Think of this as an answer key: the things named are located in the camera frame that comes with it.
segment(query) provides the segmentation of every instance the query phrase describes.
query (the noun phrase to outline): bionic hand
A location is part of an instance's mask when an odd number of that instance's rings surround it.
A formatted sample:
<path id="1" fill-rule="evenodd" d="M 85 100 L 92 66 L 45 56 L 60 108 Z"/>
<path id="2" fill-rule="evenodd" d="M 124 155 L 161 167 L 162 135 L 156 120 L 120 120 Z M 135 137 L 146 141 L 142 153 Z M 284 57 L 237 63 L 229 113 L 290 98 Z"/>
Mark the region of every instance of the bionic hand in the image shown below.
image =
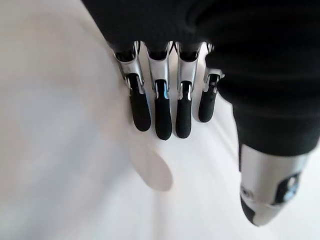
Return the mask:
<path id="1" fill-rule="evenodd" d="M 147 48 L 155 129 L 172 132 L 170 50 L 178 55 L 176 133 L 191 131 L 191 93 L 201 43 L 209 45 L 199 119 L 217 91 L 233 106 L 240 201 L 254 225 L 272 220 L 296 194 L 320 135 L 320 3 L 313 0 L 82 0 L 113 49 L 140 131 L 151 125 L 139 46 Z"/>

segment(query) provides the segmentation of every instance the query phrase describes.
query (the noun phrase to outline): white surface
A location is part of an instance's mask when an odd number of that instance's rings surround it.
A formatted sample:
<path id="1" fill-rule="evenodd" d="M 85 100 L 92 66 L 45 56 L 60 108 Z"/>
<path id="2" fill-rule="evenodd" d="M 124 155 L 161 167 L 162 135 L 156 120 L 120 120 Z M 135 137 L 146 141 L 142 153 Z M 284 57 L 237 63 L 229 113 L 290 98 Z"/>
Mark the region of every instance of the white surface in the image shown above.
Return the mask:
<path id="1" fill-rule="evenodd" d="M 140 60 L 152 106 L 144 49 Z M 174 53 L 170 61 L 175 123 Z M 202 60 L 195 116 L 203 73 Z M 193 120 L 185 140 L 138 132 L 80 1 L 2 0 L 0 76 L 1 240 L 319 239 L 319 150 L 295 200 L 269 225 L 251 225 L 230 105 L 218 97 L 214 119 Z"/>

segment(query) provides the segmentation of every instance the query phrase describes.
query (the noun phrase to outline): black fingertip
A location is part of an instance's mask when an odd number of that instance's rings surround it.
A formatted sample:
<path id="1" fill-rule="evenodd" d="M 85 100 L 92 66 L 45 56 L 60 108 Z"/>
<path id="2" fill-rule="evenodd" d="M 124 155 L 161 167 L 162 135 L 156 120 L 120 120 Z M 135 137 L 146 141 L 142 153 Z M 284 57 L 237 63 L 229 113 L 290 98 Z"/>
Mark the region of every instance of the black fingertip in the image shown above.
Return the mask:
<path id="1" fill-rule="evenodd" d="M 130 103 L 134 125 L 141 132 L 147 131 L 151 126 L 151 117 L 146 94 L 131 90 Z"/>
<path id="2" fill-rule="evenodd" d="M 164 97 L 154 100 L 155 105 L 155 132 L 162 140 L 168 140 L 172 133 L 170 101 Z"/>
<path id="3" fill-rule="evenodd" d="M 240 197 L 240 198 L 241 198 L 241 207 L 242 207 L 244 215 L 250 221 L 250 223 L 252 223 L 253 225 L 256 225 L 254 223 L 254 216 L 256 213 L 250 207 L 248 207 L 248 205 L 245 203 L 245 201 L 242 199 L 242 197 Z"/>
<path id="4" fill-rule="evenodd" d="M 172 133 L 172 123 L 167 83 L 164 79 L 158 79 L 155 81 L 155 86 L 157 92 L 157 98 L 154 100 L 155 132 L 160 139 L 168 140 Z"/>
<path id="5" fill-rule="evenodd" d="M 182 99 L 178 100 L 176 109 L 175 132 L 181 139 L 186 139 L 191 132 L 191 103 L 189 95 L 191 94 L 191 83 L 182 82 Z"/>
<path id="6" fill-rule="evenodd" d="M 203 91 L 201 95 L 198 117 L 203 123 L 211 120 L 215 110 L 216 94 L 211 91 Z"/>

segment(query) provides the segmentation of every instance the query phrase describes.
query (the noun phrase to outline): silver metal frame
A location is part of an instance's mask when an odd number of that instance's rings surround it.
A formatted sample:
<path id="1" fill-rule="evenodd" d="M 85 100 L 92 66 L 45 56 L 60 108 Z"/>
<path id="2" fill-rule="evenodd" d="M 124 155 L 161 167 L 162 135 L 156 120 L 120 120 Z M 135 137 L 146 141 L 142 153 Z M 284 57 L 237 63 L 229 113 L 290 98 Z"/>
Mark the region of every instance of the silver metal frame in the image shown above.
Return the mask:
<path id="1" fill-rule="evenodd" d="M 169 78 L 169 55 L 170 55 L 170 47 L 173 43 L 169 42 L 166 48 L 166 56 L 164 59 L 155 60 L 152 59 L 147 51 L 147 57 L 149 62 L 150 69 L 150 77 L 152 82 L 152 89 L 156 94 L 156 98 L 159 97 L 158 88 L 156 85 L 156 80 L 163 79 L 165 80 L 164 86 L 164 97 L 169 99 L 168 91 L 170 88 L 170 78 Z"/>
<path id="2" fill-rule="evenodd" d="M 182 81 L 191 82 L 190 91 L 192 92 L 194 90 L 194 87 L 195 87 L 194 83 L 196 80 L 199 54 L 194 61 L 184 61 L 180 58 L 180 44 L 178 42 L 176 42 L 176 46 L 177 46 L 177 55 L 178 55 L 177 90 L 178 90 L 178 94 L 181 95 Z"/>
<path id="3" fill-rule="evenodd" d="M 204 70 L 204 76 L 203 76 L 203 82 L 204 82 L 203 91 L 204 92 L 208 92 L 208 90 L 209 90 L 209 82 L 210 82 L 209 75 L 211 75 L 211 74 L 219 75 L 219 80 L 223 79 L 225 77 L 225 74 L 222 72 L 221 69 L 206 67 Z"/>
<path id="4" fill-rule="evenodd" d="M 141 65 L 139 61 L 139 53 L 138 53 L 138 41 L 135 41 L 133 44 L 134 47 L 134 57 L 133 60 L 131 61 L 120 61 L 117 57 L 116 54 L 114 53 L 114 57 L 119 65 L 120 72 L 122 74 L 123 80 L 125 84 L 128 86 L 129 89 L 131 89 L 129 79 L 127 78 L 128 74 L 137 74 L 138 75 L 138 87 L 139 87 L 139 92 L 140 94 L 145 93 L 144 89 L 144 78 L 141 70 Z"/>
<path id="5" fill-rule="evenodd" d="M 241 146 L 240 195 L 245 204 L 255 212 L 255 225 L 267 224 L 295 196 L 289 192 L 284 202 L 273 204 L 279 183 L 301 173 L 308 156 L 275 156 L 257 151 L 245 144 Z"/>

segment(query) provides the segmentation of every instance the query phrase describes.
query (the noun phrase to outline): black rubber fingertip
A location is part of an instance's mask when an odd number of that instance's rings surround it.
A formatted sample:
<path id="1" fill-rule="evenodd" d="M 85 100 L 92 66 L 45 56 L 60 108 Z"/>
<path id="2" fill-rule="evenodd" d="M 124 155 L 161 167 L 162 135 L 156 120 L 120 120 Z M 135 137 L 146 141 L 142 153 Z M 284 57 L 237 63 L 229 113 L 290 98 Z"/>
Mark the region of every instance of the black rubber fingertip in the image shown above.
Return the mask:
<path id="1" fill-rule="evenodd" d="M 215 110 L 216 95 L 210 88 L 208 91 L 202 92 L 198 112 L 201 122 L 207 123 L 211 120 Z"/>
<path id="2" fill-rule="evenodd" d="M 147 131 L 151 126 L 151 117 L 146 94 L 141 94 L 138 89 L 131 90 L 130 103 L 134 125 L 141 132 Z"/>
<path id="3" fill-rule="evenodd" d="M 168 140 L 172 133 L 170 101 L 164 97 L 154 100 L 155 132 L 162 140 Z"/>
<path id="4" fill-rule="evenodd" d="M 191 103 L 187 96 L 178 100 L 176 109 L 175 132 L 181 139 L 189 137 L 191 132 Z"/>

